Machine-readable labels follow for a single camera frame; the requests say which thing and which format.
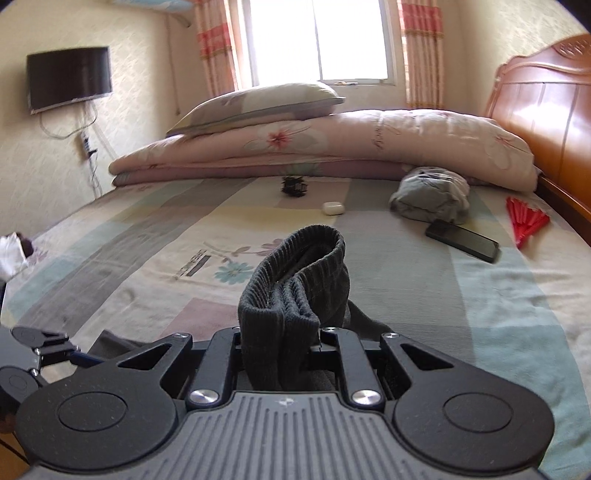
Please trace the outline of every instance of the window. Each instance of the window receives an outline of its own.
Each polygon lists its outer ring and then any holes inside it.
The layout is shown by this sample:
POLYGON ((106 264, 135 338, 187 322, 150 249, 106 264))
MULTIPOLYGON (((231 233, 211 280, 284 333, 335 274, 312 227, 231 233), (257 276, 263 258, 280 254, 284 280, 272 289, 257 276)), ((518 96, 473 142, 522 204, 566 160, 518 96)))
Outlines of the window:
POLYGON ((243 0, 253 85, 393 83, 385 0, 243 0))

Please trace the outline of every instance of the small black toy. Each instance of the small black toy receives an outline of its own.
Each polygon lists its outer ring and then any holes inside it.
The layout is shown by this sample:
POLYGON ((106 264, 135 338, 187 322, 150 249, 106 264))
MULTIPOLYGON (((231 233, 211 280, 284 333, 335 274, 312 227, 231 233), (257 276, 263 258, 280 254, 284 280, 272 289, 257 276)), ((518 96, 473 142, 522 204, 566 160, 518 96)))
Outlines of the small black toy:
POLYGON ((308 191, 308 184, 304 182, 302 177, 283 177, 283 193, 290 197, 303 197, 308 191))

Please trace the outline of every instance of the bed sheet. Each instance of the bed sheet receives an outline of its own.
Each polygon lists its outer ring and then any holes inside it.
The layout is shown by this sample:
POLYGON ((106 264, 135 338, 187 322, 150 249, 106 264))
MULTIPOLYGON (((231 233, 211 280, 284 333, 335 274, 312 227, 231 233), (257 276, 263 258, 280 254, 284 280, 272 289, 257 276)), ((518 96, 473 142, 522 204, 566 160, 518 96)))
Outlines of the bed sheet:
POLYGON ((557 426, 543 471, 556 480, 591 471, 591 249, 569 225, 535 195, 519 196, 552 218, 519 252, 509 192, 473 187, 466 227, 499 242, 490 265, 390 212, 397 182, 307 182, 301 198, 283 195, 276 177, 116 189, 35 240, 32 265, 8 284, 1 321, 66 331, 84 351, 103 329, 143 341, 178 331, 208 339, 237 324, 248 278, 283 238, 332 225, 345 237, 350 297, 365 313, 535 391, 557 426), (328 201, 346 213, 323 215, 328 201))

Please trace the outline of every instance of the gray cloth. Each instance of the gray cloth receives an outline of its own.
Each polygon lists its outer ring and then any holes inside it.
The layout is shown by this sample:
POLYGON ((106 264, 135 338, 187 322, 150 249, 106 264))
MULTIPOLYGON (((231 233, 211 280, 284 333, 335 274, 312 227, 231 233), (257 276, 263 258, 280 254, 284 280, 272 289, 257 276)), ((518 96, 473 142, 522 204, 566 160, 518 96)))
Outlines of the gray cloth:
POLYGON ((325 390, 303 371, 318 330, 326 326, 378 340, 390 328, 349 298, 345 241, 334 228, 312 225, 290 235, 253 273, 238 303, 242 360, 256 390, 325 390))
POLYGON ((467 218, 467 181, 450 170, 438 167, 419 167, 400 182, 390 197, 390 209, 400 215, 422 222, 436 219, 464 223, 467 218))

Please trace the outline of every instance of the white cloth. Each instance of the white cloth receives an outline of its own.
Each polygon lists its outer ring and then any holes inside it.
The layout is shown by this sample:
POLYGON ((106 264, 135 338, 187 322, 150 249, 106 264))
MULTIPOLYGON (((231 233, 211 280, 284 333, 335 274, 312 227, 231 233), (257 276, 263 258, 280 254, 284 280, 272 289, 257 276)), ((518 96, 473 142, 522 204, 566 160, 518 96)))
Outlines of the white cloth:
POLYGON ((0 236, 0 281, 8 282, 27 266, 19 237, 15 233, 0 236))

